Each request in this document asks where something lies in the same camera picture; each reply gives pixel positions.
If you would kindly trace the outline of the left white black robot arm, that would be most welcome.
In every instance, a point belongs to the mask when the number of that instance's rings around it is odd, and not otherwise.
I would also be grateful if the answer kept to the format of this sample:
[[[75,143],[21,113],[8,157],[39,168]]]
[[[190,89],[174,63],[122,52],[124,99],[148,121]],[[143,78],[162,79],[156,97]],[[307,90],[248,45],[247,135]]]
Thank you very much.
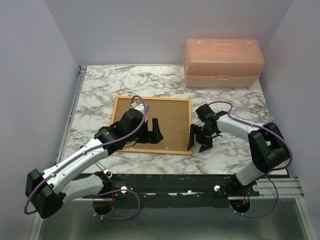
[[[107,197],[111,191],[111,175],[103,171],[76,180],[91,165],[122,150],[130,142],[158,144],[164,139],[157,118],[152,119],[152,130],[143,106],[126,111],[121,119],[101,127],[81,149],[62,162],[39,171],[31,170],[26,177],[27,203],[46,219],[54,215],[67,201],[98,195]]]

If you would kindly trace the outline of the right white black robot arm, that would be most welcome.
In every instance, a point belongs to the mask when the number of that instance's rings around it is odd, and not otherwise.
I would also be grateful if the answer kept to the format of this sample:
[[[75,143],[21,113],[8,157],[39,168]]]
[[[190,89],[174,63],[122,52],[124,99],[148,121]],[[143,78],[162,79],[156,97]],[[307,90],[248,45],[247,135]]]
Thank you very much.
[[[187,149],[195,143],[200,144],[199,152],[213,148],[213,138],[227,133],[246,141],[249,144],[251,162],[231,178],[230,191],[241,196],[248,190],[248,185],[272,172],[285,161],[292,160],[292,152],[278,126],[269,122],[256,124],[236,118],[231,111],[214,112],[209,104],[196,109],[197,117],[203,125],[191,124]]]

